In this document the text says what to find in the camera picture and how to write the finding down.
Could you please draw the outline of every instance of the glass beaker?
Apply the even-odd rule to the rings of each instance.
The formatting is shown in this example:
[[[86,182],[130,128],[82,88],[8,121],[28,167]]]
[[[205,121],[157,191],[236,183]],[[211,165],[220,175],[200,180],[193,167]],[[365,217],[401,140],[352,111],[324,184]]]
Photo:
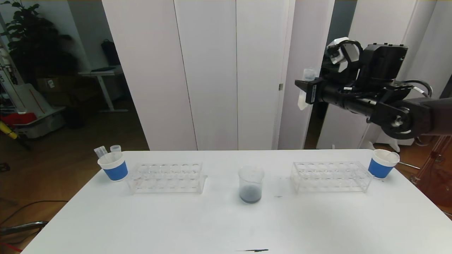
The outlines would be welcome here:
[[[264,170],[258,166],[243,166],[239,170],[239,195],[248,204],[259,201],[262,197],[262,180]]]

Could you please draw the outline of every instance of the potted plant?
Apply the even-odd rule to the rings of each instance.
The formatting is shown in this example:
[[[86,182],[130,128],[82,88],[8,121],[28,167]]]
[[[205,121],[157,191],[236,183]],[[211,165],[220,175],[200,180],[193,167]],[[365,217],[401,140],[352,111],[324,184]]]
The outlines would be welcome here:
[[[1,35],[11,38],[9,55],[25,82],[35,85],[37,77],[76,73],[77,59],[64,50],[64,43],[72,38],[60,34],[52,22],[40,16],[39,4],[25,7],[22,1],[2,3],[5,4],[18,10]]]

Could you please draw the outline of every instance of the desk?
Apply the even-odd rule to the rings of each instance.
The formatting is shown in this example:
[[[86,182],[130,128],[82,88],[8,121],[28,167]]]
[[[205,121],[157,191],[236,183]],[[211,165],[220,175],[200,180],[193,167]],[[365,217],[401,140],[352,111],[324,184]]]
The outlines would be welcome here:
[[[397,170],[374,179],[367,193],[293,192],[293,161],[358,160],[368,167],[371,150],[126,151],[124,156],[128,168],[139,162],[203,162],[204,192],[131,195],[125,181],[111,182],[99,171],[23,254],[452,253],[452,221]],[[256,204],[245,204],[238,195],[237,168],[243,164],[265,169]]]
[[[107,87],[105,87],[104,79],[102,78],[103,76],[115,76],[115,75],[119,75],[122,73],[123,73],[123,71],[122,71],[121,66],[117,66],[113,70],[109,70],[109,71],[81,71],[81,72],[79,72],[80,76],[96,77],[97,80],[99,81],[100,88],[102,89],[102,93],[104,94],[105,101],[107,102],[107,105],[108,105],[108,110],[100,110],[100,112],[127,112],[127,111],[129,111],[127,109],[114,109],[113,102],[110,99],[110,95],[108,94]]]

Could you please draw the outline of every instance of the white partition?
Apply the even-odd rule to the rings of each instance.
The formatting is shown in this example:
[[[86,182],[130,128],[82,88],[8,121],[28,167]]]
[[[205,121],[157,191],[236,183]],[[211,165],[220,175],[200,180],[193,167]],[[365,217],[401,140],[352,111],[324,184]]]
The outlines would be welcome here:
[[[294,0],[236,1],[239,150],[275,148],[293,6]]]
[[[150,150],[196,150],[173,1],[103,5]]]
[[[235,1],[174,5],[198,150],[237,150]]]

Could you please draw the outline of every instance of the blue paper cup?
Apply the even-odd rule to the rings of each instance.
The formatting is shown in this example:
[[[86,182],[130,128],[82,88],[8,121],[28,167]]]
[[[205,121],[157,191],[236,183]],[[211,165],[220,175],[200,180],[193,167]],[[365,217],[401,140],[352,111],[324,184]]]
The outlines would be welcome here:
[[[399,161],[397,153],[376,149],[369,164],[369,172],[377,178],[385,178]]]
[[[127,176],[127,166],[126,161],[124,160],[124,156],[121,156],[121,158],[119,158],[118,160],[107,164],[101,163],[101,160],[103,158],[104,157],[98,159],[97,164],[99,164],[99,166],[105,171],[110,180],[114,182],[119,182]]]

